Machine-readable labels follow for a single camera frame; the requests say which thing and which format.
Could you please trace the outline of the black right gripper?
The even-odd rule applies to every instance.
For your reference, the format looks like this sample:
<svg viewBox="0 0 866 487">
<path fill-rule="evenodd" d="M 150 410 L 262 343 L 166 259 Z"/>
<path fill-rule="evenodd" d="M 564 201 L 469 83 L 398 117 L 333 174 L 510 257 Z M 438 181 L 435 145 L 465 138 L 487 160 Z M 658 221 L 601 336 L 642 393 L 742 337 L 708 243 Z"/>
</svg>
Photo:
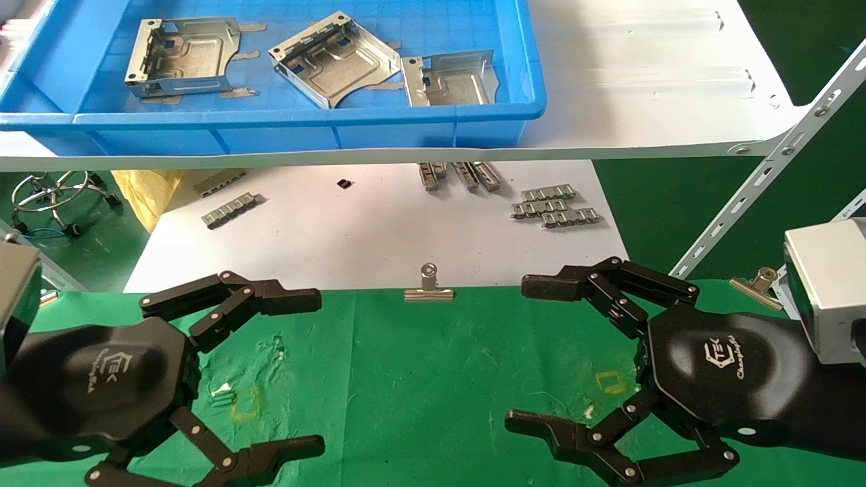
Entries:
<svg viewBox="0 0 866 487">
<path fill-rule="evenodd" d="M 801 327 L 755 312 L 701 311 L 693 307 L 699 293 L 692 283 L 621 258 L 524 275 L 524 297 L 587 301 L 628 339 L 641 337 L 641 385 L 649 389 L 594 427 L 511 409 L 506 429 L 544 440 L 555 460 L 587 467 L 609 486 L 722 477 L 738 465 L 739 453 L 720 437 L 750 446 L 816 446 L 817 423 L 805 398 L 817 359 Z M 669 309 L 649 319 L 630 295 Z M 650 413 L 697 449 L 626 457 L 616 444 Z"/>
</svg>

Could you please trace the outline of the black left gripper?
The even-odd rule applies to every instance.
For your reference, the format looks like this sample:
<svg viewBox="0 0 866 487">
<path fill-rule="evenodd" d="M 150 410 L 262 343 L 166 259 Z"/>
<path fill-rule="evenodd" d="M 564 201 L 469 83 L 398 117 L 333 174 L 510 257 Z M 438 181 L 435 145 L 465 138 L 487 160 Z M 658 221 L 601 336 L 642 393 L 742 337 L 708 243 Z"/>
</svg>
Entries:
<svg viewBox="0 0 866 487">
<path fill-rule="evenodd" d="M 86 485 L 175 486 L 128 465 L 177 430 L 212 463 L 195 486 L 267 486 L 285 463 L 325 452 L 320 435 L 229 450 L 187 408 L 197 395 L 198 366 L 189 337 L 158 317 L 28 336 L 28 456 L 71 461 L 111 451 L 87 472 Z"/>
</svg>

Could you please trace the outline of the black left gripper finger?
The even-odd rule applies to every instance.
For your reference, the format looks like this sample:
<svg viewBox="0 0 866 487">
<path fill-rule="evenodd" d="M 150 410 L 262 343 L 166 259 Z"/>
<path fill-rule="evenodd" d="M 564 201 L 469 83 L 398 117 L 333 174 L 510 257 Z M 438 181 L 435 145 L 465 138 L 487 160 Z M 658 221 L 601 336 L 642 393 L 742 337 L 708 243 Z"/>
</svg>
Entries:
<svg viewBox="0 0 866 487">
<path fill-rule="evenodd" d="M 248 280 L 231 271 L 189 281 L 140 300 L 143 317 L 173 321 L 207 311 L 189 327 L 198 352 L 211 352 L 256 315 L 301 314 L 322 307 L 318 289 L 284 289 L 278 280 Z"/>
</svg>

